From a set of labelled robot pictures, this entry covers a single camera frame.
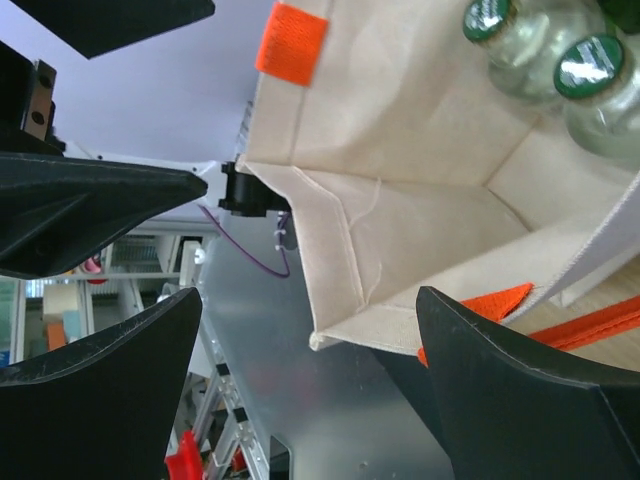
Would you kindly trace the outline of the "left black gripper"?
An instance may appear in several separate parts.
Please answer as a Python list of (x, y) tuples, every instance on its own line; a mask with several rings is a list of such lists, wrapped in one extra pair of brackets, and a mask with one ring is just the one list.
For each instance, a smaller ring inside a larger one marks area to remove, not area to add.
[[(210, 0), (14, 5), (87, 59), (215, 14)], [(1, 43), (1, 152), (15, 153), (1, 157), (1, 273), (7, 277), (63, 274), (144, 221), (208, 190), (184, 170), (59, 157), (65, 143), (53, 126), (56, 75), (43, 60), (32, 62)]]

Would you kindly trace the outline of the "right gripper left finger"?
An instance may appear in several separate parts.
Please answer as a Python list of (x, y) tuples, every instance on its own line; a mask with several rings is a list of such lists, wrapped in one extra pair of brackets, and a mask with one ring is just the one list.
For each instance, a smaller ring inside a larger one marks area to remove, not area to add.
[(4, 479), (161, 479), (202, 301), (186, 288), (1, 370)]

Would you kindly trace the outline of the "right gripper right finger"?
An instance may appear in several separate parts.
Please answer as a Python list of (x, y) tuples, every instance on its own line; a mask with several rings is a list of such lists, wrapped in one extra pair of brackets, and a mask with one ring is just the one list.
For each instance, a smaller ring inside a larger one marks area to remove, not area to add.
[(416, 312), (456, 478), (638, 478), (638, 373), (545, 346), (432, 287)]

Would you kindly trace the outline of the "beige canvas tote bag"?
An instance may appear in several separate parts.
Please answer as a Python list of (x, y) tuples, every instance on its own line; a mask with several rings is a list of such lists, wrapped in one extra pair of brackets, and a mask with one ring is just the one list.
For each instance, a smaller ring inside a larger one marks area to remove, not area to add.
[(639, 366), (639, 173), (494, 87), (472, 1), (278, 1), (239, 169), (293, 211), (322, 350), (423, 355), (416, 297)]

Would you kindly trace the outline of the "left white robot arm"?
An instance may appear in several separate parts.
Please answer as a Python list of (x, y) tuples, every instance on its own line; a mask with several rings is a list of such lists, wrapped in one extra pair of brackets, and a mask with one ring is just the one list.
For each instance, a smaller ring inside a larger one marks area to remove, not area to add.
[(1, 272), (64, 274), (226, 188), (265, 1), (1, 5)]

